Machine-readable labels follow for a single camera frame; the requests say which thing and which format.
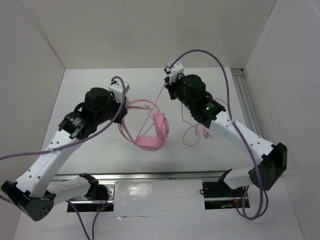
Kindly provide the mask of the pink gaming headset with cable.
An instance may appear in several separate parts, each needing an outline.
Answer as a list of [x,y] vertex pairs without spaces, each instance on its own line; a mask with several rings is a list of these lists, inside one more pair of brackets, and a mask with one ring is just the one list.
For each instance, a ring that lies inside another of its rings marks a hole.
[[[118,130],[120,134],[128,142],[132,143],[133,145],[139,147],[144,151],[149,152],[158,151],[166,145],[167,138],[170,133],[170,126],[165,114],[160,110],[159,106],[157,105],[157,100],[151,101],[143,98],[134,99],[126,103],[125,109],[148,111],[148,116],[145,119],[136,137],[132,137],[124,121],[118,124]],[[154,128],[155,136],[147,136],[145,133],[141,134],[148,119],[152,120],[152,124],[145,132],[148,133],[151,130],[151,128]]]

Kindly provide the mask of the aluminium side rail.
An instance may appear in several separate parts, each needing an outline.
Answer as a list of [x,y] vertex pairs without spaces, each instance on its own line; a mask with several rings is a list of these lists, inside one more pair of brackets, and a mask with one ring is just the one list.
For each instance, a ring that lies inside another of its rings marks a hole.
[[261,137],[261,131],[244,82],[242,71],[240,69],[232,69],[231,74],[245,121],[244,125],[238,122],[236,125],[249,146],[249,155],[254,156],[255,160],[251,175],[257,176],[257,172],[259,172],[262,179],[271,177],[274,172],[274,164],[268,155],[273,150],[273,144]]

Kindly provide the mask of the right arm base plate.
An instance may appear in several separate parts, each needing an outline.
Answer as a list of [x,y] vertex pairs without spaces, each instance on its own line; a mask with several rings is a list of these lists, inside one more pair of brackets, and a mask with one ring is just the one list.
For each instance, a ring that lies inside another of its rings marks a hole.
[[199,193],[204,197],[205,210],[235,209],[241,206],[245,187],[231,189],[222,182],[203,182]]

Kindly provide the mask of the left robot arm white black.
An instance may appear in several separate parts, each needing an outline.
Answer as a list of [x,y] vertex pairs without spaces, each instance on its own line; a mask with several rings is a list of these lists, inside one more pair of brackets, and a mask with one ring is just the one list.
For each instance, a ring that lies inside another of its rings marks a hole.
[[64,117],[46,150],[38,152],[33,165],[18,179],[5,181],[1,191],[35,222],[46,217],[54,206],[72,198],[92,200],[99,192],[107,194],[107,189],[88,173],[56,184],[52,180],[73,152],[97,135],[99,125],[120,122],[126,114],[126,92],[126,89],[112,87],[94,87],[88,91],[84,102]]

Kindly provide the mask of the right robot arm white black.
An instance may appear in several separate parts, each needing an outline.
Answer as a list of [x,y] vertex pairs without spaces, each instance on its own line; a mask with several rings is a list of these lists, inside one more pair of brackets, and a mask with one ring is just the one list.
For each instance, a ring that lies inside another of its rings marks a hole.
[[220,194],[230,196],[235,189],[251,185],[269,191],[287,168],[287,147],[263,139],[231,118],[226,108],[206,91],[198,75],[169,73],[164,82],[170,99],[178,99],[196,122],[220,134],[254,160],[253,167],[227,170],[219,179]]

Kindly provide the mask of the aluminium front rail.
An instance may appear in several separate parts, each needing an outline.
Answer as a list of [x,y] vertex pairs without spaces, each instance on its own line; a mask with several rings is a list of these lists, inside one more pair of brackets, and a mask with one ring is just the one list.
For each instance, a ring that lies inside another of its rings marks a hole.
[[182,172],[142,172],[142,173],[90,173],[89,175],[98,181],[119,182],[119,181],[167,181],[167,180],[202,180],[203,182],[217,181],[223,171],[182,171]]

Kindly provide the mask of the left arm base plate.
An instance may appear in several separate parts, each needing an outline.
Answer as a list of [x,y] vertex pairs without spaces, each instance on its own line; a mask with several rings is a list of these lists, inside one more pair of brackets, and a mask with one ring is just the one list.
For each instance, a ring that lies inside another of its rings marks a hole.
[[103,187],[99,187],[98,192],[92,199],[85,196],[76,196],[69,201],[80,213],[93,213],[102,207],[104,207],[102,212],[113,212],[116,183],[106,181],[102,185]]

